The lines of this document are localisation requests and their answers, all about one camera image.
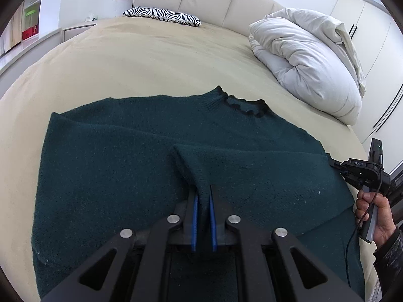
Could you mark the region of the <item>right hand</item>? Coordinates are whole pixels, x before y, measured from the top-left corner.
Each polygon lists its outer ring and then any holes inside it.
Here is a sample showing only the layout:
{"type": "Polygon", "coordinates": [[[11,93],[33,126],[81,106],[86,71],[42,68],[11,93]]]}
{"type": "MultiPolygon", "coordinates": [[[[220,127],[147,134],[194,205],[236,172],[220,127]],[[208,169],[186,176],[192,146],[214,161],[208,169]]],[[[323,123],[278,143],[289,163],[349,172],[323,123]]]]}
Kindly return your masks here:
{"type": "Polygon", "coordinates": [[[356,222],[363,219],[367,221],[369,215],[365,214],[370,203],[373,202],[378,207],[378,219],[376,220],[376,227],[374,231],[373,241],[376,247],[380,249],[395,232],[396,225],[393,222],[393,216],[389,201],[380,193],[376,192],[364,192],[359,190],[356,200],[355,217],[356,222]]]}

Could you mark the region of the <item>right forearm dark sleeve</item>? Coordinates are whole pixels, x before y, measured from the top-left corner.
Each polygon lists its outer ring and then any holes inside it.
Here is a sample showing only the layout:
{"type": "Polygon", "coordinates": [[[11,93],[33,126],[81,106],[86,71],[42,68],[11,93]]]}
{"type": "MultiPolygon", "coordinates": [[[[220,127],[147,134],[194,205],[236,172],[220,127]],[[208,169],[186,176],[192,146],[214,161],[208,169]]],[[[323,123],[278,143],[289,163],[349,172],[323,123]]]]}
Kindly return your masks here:
{"type": "Polygon", "coordinates": [[[396,226],[388,240],[376,246],[374,266],[383,296],[381,301],[402,301],[402,231],[396,226]]]}

